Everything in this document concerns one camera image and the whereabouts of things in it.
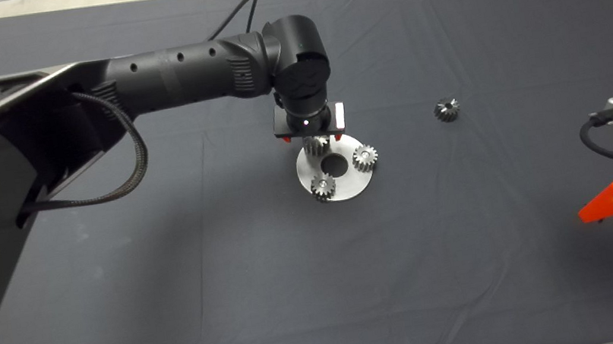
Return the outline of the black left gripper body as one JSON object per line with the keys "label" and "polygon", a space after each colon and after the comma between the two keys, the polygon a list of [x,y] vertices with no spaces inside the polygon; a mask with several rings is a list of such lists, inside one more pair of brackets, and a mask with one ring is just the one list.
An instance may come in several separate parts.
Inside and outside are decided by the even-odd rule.
{"label": "black left gripper body", "polygon": [[347,120],[346,104],[330,102],[319,113],[304,117],[288,113],[276,107],[274,109],[274,135],[276,138],[313,138],[335,134],[345,134]]}

